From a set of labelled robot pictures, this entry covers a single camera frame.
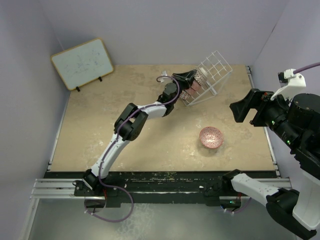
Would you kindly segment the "grey leaf bowl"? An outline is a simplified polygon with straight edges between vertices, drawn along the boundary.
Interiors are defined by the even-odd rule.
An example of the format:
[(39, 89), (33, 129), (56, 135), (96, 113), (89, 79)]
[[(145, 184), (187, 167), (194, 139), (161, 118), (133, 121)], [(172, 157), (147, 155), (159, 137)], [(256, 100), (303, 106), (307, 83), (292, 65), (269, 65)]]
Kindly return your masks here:
[(193, 88), (188, 88), (185, 90), (190, 96), (194, 96), (197, 94), (197, 91), (194, 90)]
[(197, 92), (201, 89), (201, 85), (196, 80), (193, 80), (191, 88)]

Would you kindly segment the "brown patterned bowl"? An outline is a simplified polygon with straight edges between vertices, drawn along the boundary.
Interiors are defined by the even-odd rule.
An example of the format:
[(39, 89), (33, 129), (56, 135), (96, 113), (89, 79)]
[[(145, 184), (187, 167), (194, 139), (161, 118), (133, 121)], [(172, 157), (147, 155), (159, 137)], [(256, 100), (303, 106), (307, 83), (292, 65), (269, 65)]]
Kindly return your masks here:
[(205, 71), (203, 67), (199, 67), (196, 70), (196, 74), (194, 76), (195, 80), (198, 82), (200, 86), (207, 82), (208, 73)]

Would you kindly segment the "blue patterned bowl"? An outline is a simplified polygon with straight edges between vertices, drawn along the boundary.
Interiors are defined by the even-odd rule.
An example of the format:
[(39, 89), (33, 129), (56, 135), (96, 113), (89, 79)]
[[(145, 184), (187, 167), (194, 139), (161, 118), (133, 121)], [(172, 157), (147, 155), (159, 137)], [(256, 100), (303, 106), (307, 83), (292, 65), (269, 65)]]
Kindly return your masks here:
[(179, 96), (182, 100), (187, 101), (190, 98), (190, 95), (186, 92), (186, 91), (182, 91), (180, 96)]

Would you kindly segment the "white wire dish rack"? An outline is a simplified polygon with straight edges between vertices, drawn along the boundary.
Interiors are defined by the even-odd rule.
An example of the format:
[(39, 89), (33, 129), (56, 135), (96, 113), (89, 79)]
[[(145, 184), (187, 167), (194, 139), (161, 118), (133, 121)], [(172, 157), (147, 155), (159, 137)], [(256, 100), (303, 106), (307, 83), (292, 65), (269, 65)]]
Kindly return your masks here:
[(204, 68), (208, 73), (207, 81), (201, 85), (201, 89), (196, 92), (197, 94), (190, 95), (188, 100), (181, 99), (185, 106), (193, 106), (216, 97), (233, 72), (231, 65), (217, 50), (201, 61), (196, 70), (197, 68)]

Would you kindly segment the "red patterned bowl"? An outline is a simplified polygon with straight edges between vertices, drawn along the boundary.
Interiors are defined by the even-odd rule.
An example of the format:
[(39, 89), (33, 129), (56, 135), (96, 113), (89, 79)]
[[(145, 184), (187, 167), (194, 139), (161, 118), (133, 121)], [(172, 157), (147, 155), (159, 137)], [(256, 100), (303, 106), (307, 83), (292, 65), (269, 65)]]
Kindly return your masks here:
[(222, 145), (224, 136), (219, 129), (207, 126), (200, 131), (199, 140), (204, 147), (217, 149)]

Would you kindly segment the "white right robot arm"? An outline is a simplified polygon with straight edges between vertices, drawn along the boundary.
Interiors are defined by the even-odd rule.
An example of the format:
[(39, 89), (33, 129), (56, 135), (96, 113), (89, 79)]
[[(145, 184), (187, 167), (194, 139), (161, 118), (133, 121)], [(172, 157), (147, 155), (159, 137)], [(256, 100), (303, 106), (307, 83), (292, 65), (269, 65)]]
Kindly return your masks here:
[(237, 123), (255, 109), (250, 124), (268, 127), (277, 135), (300, 169), (297, 177), (290, 176), (292, 189), (267, 185), (235, 169), (222, 177), (223, 192), (228, 196), (245, 194), (300, 239), (313, 238), (320, 229), (320, 97), (299, 93), (292, 100), (282, 94), (272, 99), (271, 92), (253, 88), (229, 107)]

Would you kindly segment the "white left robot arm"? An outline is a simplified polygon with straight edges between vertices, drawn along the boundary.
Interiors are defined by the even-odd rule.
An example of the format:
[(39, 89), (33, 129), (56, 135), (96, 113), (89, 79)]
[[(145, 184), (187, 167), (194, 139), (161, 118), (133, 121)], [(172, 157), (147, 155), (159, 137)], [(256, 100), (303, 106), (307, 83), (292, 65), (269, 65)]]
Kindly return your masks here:
[(175, 103), (184, 90), (191, 88), (195, 80), (196, 69), (184, 73), (172, 75), (161, 75), (156, 78), (159, 83), (163, 79), (171, 81), (164, 86), (163, 92), (154, 103), (147, 105), (136, 105), (129, 103), (114, 123), (111, 140), (96, 163), (85, 171), (82, 181), (85, 190), (91, 196), (98, 196), (104, 187), (103, 183), (111, 169), (111, 166), (120, 155), (121, 151), (140, 135), (147, 120), (162, 118), (169, 115)]

